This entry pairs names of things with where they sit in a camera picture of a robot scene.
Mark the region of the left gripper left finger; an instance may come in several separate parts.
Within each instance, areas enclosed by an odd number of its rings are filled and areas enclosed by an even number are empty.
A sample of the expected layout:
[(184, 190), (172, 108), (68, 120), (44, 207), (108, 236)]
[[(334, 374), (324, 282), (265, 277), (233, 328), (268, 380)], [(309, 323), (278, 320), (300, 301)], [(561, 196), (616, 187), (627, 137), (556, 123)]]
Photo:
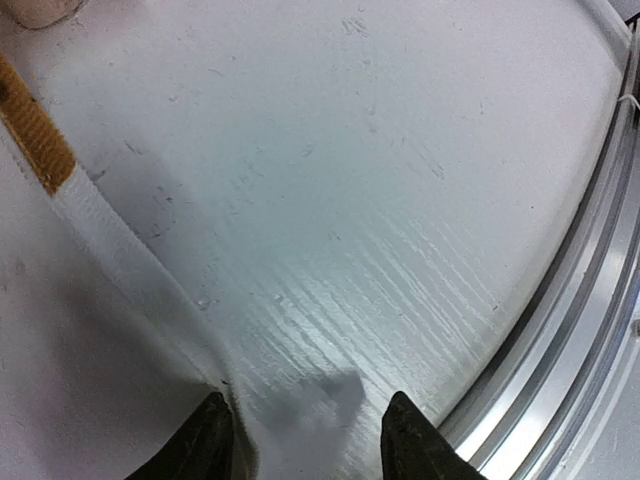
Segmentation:
[(219, 392), (210, 393), (134, 479), (230, 479), (234, 428)]

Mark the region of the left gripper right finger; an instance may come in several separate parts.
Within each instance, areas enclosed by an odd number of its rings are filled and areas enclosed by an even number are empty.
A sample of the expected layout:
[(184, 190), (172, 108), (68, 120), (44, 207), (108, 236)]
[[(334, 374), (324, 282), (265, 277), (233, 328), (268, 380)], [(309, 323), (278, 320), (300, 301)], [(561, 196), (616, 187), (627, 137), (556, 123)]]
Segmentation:
[(382, 417), (380, 450), (384, 480), (480, 478), (402, 391)]

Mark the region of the bear print cushion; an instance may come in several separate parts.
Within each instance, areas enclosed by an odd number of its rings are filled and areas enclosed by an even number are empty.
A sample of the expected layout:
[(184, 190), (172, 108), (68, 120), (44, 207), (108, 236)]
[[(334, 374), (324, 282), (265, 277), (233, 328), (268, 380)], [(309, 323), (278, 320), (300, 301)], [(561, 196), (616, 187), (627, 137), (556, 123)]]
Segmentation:
[(78, 163), (72, 148), (7, 59), (1, 61), (1, 120), (52, 209), (81, 247), (154, 329), (231, 408), (242, 478), (257, 475), (258, 452), (243, 419), (224, 345), (156, 255), (114, 211)]

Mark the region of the wooden pet bed frame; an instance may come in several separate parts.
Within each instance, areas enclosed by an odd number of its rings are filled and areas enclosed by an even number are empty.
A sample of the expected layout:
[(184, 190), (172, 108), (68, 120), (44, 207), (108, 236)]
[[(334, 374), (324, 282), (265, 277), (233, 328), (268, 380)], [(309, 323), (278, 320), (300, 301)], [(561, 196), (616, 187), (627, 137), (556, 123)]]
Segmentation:
[(82, 0), (1, 0), (1, 10), (27, 29), (41, 29), (67, 17)]

